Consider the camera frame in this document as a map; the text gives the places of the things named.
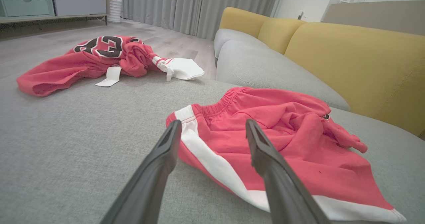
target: yellow cushion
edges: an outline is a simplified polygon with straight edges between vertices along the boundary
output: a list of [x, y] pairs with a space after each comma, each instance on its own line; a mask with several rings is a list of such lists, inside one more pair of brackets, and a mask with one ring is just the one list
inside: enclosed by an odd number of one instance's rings
[[294, 32], [304, 21], [287, 18], [269, 18], [261, 26], [258, 39], [271, 49], [285, 54]]
[[261, 26], [268, 17], [238, 8], [225, 8], [221, 17], [220, 28], [245, 32], [258, 37]]
[[415, 135], [425, 129], [425, 37], [306, 23], [285, 56], [337, 91], [352, 112]]

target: white tag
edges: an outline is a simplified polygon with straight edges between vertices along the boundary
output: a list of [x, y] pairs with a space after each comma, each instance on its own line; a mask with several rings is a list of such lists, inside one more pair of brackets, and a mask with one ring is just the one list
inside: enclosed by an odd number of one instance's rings
[[98, 86], [108, 87], [120, 81], [121, 66], [110, 66], [106, 70], [106, 79], [95, 84]]

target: wooden shelf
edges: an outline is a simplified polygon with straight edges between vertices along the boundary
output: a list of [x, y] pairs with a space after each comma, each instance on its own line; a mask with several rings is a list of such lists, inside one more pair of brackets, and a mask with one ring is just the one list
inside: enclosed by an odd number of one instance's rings
[[49, 20], [49, 19], [64, 19], [64, 18], [76, 18], [76, 17], [101, 17], [108, 16], [109, 14], [90, 14], [90, 15], [75, 15], [75, 16], [45, 16], [45, 17], [0, 17], [0, 23], [18, 23], [18, 22], [28, 22], [28, 21], [37, 21], [37, 20]]

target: white vase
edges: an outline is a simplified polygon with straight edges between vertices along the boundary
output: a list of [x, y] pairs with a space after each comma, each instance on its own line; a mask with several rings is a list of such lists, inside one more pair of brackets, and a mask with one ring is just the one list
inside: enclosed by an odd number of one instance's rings
[[123, 5], [122, 0], [109, 0], [109, 15], [108, 22], [121, 23], [121, 6]]

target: jersey number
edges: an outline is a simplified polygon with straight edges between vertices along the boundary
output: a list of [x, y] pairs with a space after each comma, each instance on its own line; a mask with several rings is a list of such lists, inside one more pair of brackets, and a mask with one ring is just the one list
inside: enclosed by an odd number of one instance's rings
[[[123, 52], [123, 39], [120, 37], [102, 37], [101, 42], [108, 44], [108, 50], [95, 50], [97, 54], [108, 58], [117, 58]], [[86, 44], [74, 47], [74, 52], [85, 51], [93, 54], [93, 48], [97, 46], [97, 38], [87, 41]]]

